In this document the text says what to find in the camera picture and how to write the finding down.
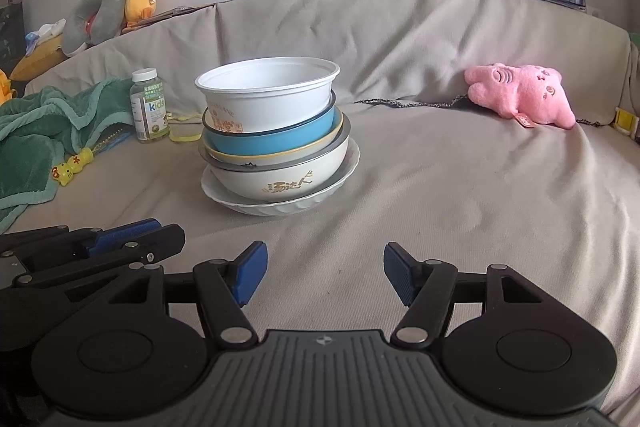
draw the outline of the bottle label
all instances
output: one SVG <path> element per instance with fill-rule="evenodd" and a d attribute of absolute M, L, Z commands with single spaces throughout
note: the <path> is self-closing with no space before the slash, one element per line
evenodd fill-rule
<path fill-rule="evenodd" d="M 150 139 L 166 134 L 166 105 L 164 104 L 164 87 L 162 82 L 145 87 L 143 96 L 146 128 Z"/>
<path fill-rule="evenodd" d="M 138 95 L 131 97 L 131 112 L 133 113 L 133 124 L 136 127 L 136 135 L 140 141 L 149 139 L 146 126 L 145 115 L 142 113 L 142 99 Z"/>

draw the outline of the sofa backrest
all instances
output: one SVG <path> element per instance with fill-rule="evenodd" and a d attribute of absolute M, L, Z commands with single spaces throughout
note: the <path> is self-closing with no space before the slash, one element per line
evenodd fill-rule
<path fill-rule="evenodd" d="M 76 92 L 155 67 L 169 110 L 204 110 L 194 79 L 238 60 L 314 56 L 340 65 L 338 103 L 442 102 L 466 92 L 465 68 L 503 62 L 561 72 L 577 118 L 609 123 L 633 95 L 638 52 L 627 33 L 539 0 L 234 0 L 107 41 L 38 77 Z"/>

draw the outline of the bowl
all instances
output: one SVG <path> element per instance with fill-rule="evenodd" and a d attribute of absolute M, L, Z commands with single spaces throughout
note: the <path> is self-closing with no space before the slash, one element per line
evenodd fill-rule
<path fill-rule="evenodd" d="M 255 167 L 250 171 L 213 159 L 202 142 L 198 149 L 216 178 L 232 192 L 252 200 L 285 201 L 312 192 L 337 171 L 347 152 L 350 132 L 351 123 L 345 116 L 338 136 L 321 151 L 292 162 Z"/>
<path fill-rule="evenodd" d="M 281 201 L 280 203 L 260 203 L 234 194 L 218 181 L 210 166 L 204 169 L 200 185 L 204 193 L 216 203 L 241 214 L 249 214 L 250 216 L 288 216 L 289 214 L 297 214 L 303 210 L 314 208 L 322 203 L 344 185 L 347 178 L 353 174 L 359 161 L 360 150 L 356 142 L 350 138 L 344 160 L 333 176 L 316 188 L 314 192 L 295 200 Z"/>
<path fill-rule="evenodd" d="M 213 128 L 211 113 L 205 110 L 202 115 L 204 124 L 202 136 L 209 148 L 225 154 L 236 156 L 274 154 L 296 149 L 321 139 L 331 131 L 338 112 L 340 110 L 335 107 L 335 93 L 332 91 L 328 105 L 309 120 L 273 131 L 238 134 Z"/>
<path fill-rule="evenodd" d="M 224 132 L 264 132 L 309 120 L 331 99 L 337 64 L 322 58 L 257 58 L 221 66 L 196 79 Z"/>
<path fill-rule="evenodd" d="M 332 123 L 332 129 L 327 134 L 319 138 L 318 140 L 311 142 L 310 144 L 303 145 L 302 147 L 296 147 L 295 149 L 289 149 L 288 151 L 276 152 L 272 154 L 262 154 L 253 156 L 241 156 L 234 154 L 226 154 L 220 152 L 203 141 L 203 145 L 210 156 L 219 162 L 231 163 L 233 165 L 240 165 L 245 169 L 254 169 L 257 166 L 276 165 L 278 163 L 286 163 L 315 154 L 319 150 L 328 146 L 340 132 L 342 127 L 343 115 L 342 112 L 336 107 L 334 111 L 334 122 Z"/>

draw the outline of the plush pig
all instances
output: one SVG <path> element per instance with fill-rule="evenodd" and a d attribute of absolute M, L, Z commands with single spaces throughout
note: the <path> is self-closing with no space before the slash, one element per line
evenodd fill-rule
<path fill-rule="evenodd" d="M 554 123 L 571 129 L 575 116 L 556 70 L 541 66 L 513 68 L 504 64 L 474 66 L 465 71 L 469 99 L 494 110 L 503 118 L 515 118 L 525 127 Z"/>

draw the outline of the white plastic bowl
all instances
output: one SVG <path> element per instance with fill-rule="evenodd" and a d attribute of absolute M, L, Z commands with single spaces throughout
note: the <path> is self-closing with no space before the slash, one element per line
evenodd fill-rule
<path fill-rule="evenodd" d="M 322 203 L 344 185 L 347 178 L 353 174 L 359 161 L 360 150 L 356 142 L 350 138 L 347 154 L 331 178 L 306 196 L 295 200 L 281 201 L 280 203 L 259 203 L 234 194 L 218 181 L 210 166 L 204 169 L 200 185 L 204 193 L 216 203 L 241 214 L 249 214 L 250 216 L 288 216 L 289 214 L 297 214 L 303 210 L 314 208 Z"/>
<path fill-rule="evenodd" d="M 316 154 L 288 163 L 256 167 L 250 171 L 213 159 L 202 143 L 199 149 L 216 178 L 232 192 L 251 200 L 285 201 L 316 190 L 334 175 L 347 152 L 350 132 L 351 123 L 345 116 L 336 139 Z"/>
<path fill-rule="evenodd" d="M 196 79 L 224 132 L 264 132 L 300 123 L 331 99 L 337 64 L 322 58 L 256 58 L 221 66 Z"/>

